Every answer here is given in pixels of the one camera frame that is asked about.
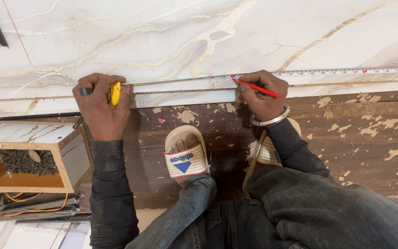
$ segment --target hand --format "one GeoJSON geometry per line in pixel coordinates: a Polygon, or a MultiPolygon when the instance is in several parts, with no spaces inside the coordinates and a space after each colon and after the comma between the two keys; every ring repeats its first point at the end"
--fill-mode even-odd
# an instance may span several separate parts
{"type": "Polygon", "coordinates": [[[107,74],[91,74],[81,78],[78,85],[73,88],[73,95],[78,104],[79,111],[90,128],[95,141],[121,140],[122,133],[127,127],[130,116],[129,100],[133,92],[133,86],[124,87],[119,97],[119,103],[113,107],[107,104],[108,89],[116,82],[126,82],[122,76],[107,74]],[[90,95],[81,96],[79,88],[96,88],[90,95]]]}
{"type": "Polygon", "coordinates": [[[251,83],[253,85],[261,86],[267,90],[279,94],[278,98],[273,98],[269,95],[262,95],[258,98],[256,93],[244,83],[240,83],[240,100],[245,100],[253,115],[259,121],[268,121],[280,116],[284,111],[285,98],[288,94],[288,82],[273,76],[266,70],[257,71],[250,74],[245,74],[239,78],[241,81],[251,83]]]}

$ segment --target pile of screws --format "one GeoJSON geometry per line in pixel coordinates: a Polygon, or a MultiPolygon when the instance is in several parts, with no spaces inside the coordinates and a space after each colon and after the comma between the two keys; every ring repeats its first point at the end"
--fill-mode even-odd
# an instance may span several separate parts
{"type": "Polygon", "coordinates": [[[28,173],[39,175],[53,175],[58,172],[55,159],[51,151],[35,150],[41,161],[35,162],[29,156],[29,150],[1,150],[1,162],[7,168],[9,173],[28,173]]]}

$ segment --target wooden box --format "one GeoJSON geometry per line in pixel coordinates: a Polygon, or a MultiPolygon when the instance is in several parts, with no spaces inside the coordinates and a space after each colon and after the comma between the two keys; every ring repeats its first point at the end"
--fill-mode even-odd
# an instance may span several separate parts
{"type": "Polygon", "coordinates": [[[0,158],[0,192],[73,193],[93,165],[84,127],[41,122],[0,122],[0,149],[50,150],[59,173],[6,173],[0,158]]]}

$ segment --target black sleeve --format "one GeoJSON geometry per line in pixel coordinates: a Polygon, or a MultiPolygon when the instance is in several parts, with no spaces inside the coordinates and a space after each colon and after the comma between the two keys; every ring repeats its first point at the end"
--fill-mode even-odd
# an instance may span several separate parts
{"type": "Polygon", "coordinates": [[[124,249],[139,235],[133,193],[124,167],[123,141],[95,141],[90,206],[93,249],[124,249]]]}
{"type": "Polygon", "coordinates": [[[332,179],[325,164],[310,152],[308,143],[300,138],[287,118],[266,128],[266,131],[284,167],[332,179]]]}

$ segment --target orange wire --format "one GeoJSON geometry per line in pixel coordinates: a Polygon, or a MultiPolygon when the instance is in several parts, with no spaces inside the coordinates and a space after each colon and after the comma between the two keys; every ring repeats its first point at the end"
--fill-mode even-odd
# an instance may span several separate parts
{"type": "Polygon", "coordinates": [[[69,193],[66,193],[66,194],[65,194],[64,204],[63,204],[62,207],[60,207],[60,208],[47,209],[47,210],[30,210],[30,211],[24,211],[24,212],[19,212],[19,213],[14,213],[14,214],[2,215],[2,216],[0,216],[0,217],[1,217],[1,218],[3,218],[3,217],[10,217],[10,216],[19,215],[19,214],[22,214],[22,213],[35,213],[35,212],[51,212],[51,211],[58,211],[58,210],[62,209],[63,207],[65,207],[65,205],[67,204],[68,198],[69,198],[69,193]]]}
{"type": "Polygon", "coordinates": [[[24,201],[31,200],[31,199],[33,199],[33,198],[35,198],[36,196],[38,196],[38,195],[41,194],[41,193],[37,193],[36,195],[34,195],[34,196],[32,196],[32,197],[29,197],[29,198],[26,198],[26,199],[22,199],[22,200],[20,200],[20,199],[15,199],[15,197],[18,197],[18,196],[21,195],[22,193],[23,193],[23,192],[19,193],[19,194],[16,195],[16,196],[13,196],[13,197],[11,197],[10,195],[8,195],[7,193],[4,193],[4,195],[5,195],[7,198],[9,198],[10,200],[14,201],[14,202],[24,202],[24,201]]]}

